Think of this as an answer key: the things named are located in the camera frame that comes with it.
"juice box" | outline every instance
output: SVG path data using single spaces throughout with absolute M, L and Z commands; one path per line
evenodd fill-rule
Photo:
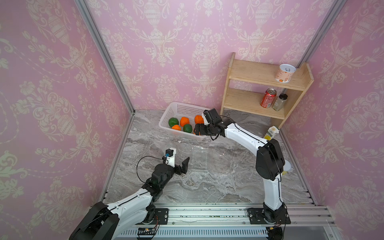
M 279 133 L 279 129 L 276 126 L 272 126 L 268 129 L 267 133 L 265 134 L 264 138 L 266 140 L 271 140 L 277 133 Z

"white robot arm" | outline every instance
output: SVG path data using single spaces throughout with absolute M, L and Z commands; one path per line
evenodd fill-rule
M 281 174 L 291 168 L 283 157 L 279 143 L 248 132 L 230 118 L 222 119 L 215 109 L 205 110 L 202 117 L 204 124 L 196 124 L 196 135 L 217 135 L 216 138 L 222 135 L 238 142 L 256 156 L 256 171 L 263 177 L 264 183 L 264 215 L 268 222 L 275 222 L 286 211 L 281 197 Z
M 175 154 L 176 149 L 167 149 L 163 163 L 155 167 L 152 176 L 134 194 L 111 204 L 93 205 L 69 240 L 110 240 L 135 224 L 152 222 L 155 217 L 153 203 L 162 195 L 165 185 L 175 173 L 181 175 L 188 171 L 189 157 L 181 167 L 175 165 Z
M 263 177 L 265 198 L 263 215 L 269 223 L 275 223 L 286 215 L 281 197 L 281 173 L 290 169 L 284 160 L 279 143 L 260 138 L 236 125 L 230 118 L 222 119 L 215 109 L 203 113 L 204 124 L 196 124 L 196 135 L 222 135 L 232 139 L 256 156 L 256 171 Z M 182 167 L 175 165 L 176 149 L 166 150 L 163 163 L 158 164 L 145 184 L 134 194 L 111 204 L 96 203 L 71 234 L 69 240 L 110 240 L 127 228 L 154 219 L 154 202 L 162 194 L 162 189 L 176 173 L 187 173 L 189 158 Z

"red soda can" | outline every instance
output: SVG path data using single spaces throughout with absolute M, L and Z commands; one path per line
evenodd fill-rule
M 273 89 L 273 88 L 268 88 L 266 91 L 265 91 L 265 95 L 262 99 L 262 102 L 260 103 L 260 105 L 263 107 L 263 108 L 269 108 L 272 103 L 273 103 L 273 100 L 275 99 L 276 97 L 276 90 Z

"pink wallpaper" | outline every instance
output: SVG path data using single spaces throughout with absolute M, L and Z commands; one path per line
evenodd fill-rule
M 136 109 L 221 107 L 229 58 L 296 64 L 333 0 L 87 0 Z M 241 81 L 231 87 L 266 90 Z
M 0 239 L 67 239 L 127 118 L 73 1 L 0 1 Z
M 384 1 L 348 0 L 311 58 L 315 83 L 284 125 L 344 240 L 384 228 Z

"green ball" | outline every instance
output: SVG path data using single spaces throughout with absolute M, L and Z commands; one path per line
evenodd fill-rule
M 173 126 L 175 126 L 175 125 L 178 125 L 178 124 L 179 124 L 179 121 L 178 121 L 177 118 L 170 118 L 170 119 L 168 120 L 168 124 L 169 124 L 170 127 L 173 127 Z
M 191 132 L 192 132 L 192 126 L 191 126 L 191 124 L 186 124 L 186 125 L 184 125 L 184 127 L 183 127 L 183 131 L 184 131 L 184 132 L 191 133 Z

